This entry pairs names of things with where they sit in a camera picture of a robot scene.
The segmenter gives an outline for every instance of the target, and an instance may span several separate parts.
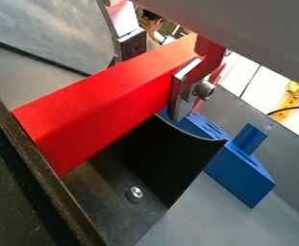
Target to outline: white panel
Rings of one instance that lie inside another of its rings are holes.
[[[221,72],[219,84],[237,96],[241,96],[259,65],[234,52],[223,61],[226,67]]]
[[[126,2],[126,0],[104,0],[103,2],[107,7],[111,7],[112,5],[119,4],[120,2]]]
[[[242,99],[262,112],[273,111],[286,96],[289,79],[261,67],[246,90]]]
[[[122,37],[139,28],[134,4],[128,1],[107,7],[107,12],[111,17],[116,36]]]

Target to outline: yellow object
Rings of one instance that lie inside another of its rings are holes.
[[[294,81],[290,81],[286,86],[286,90],[289,94],[281,102],[279,106],[277,107],[275,111],[299,106],[299,84],[297,84]],[[283,123],[291,112],[293,110],[279,111],[273,113],[271,117],[278,122]]]

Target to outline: red part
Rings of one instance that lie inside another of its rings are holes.
[[[209,82],[213,83],[214,85],[218,84],[218,81],[221,79],[219,73],[222,72],[222,70],[226,67],[226,63],[223,65],[221,65],[217,70],[210,74],[210,78],[209,78]]]
[[[14,110],[63,176],[167,106],[172,73],[194,57],[189,35]]]
[[[211,42],[202,36],[197,36],[194,51],[199,56],[206,56]]]

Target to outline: metal bracket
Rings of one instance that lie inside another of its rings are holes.
[[[201,55],[205,53],[205,58],[191,60],[172,76],[168,115],[174,121],[181,121],[194,109],[199,99],[209,100],[215,91],[215,86],[210,83],[213,80],[207,82],[205,78],[219,67],[225,48],[198,37],[195,52]]]

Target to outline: red rectangular beam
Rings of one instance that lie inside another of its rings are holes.
[[[195,38],[181,38],[14,110],[59,177],[167,106],[171,75],[197,56]]]

